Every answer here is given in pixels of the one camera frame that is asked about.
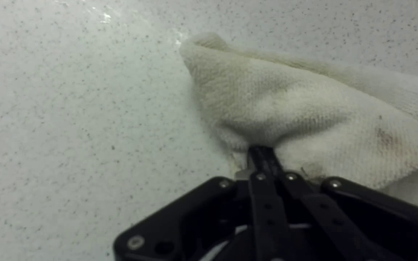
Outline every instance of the cloth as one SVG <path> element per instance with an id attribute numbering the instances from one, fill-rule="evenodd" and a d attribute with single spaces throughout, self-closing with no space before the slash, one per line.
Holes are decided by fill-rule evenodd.
<path id="1" fill-rule="evenodd" d="M 307 179 L 372 189 L 418 171 L 418 77 L 230 47 L 215 34 L 182 45 L 205 119 L 240 170 L 268 145 Z"/>

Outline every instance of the white surface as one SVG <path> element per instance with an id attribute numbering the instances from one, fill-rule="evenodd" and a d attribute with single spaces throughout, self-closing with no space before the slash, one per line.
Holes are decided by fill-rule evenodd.
<path id="1" fill-rule="evenodd" d="M 112 260 L 130 224 L 228 174 L 178 53 L 207 31 L 418 74 L 414 0 L 0 0 L 0 260 Z"/>

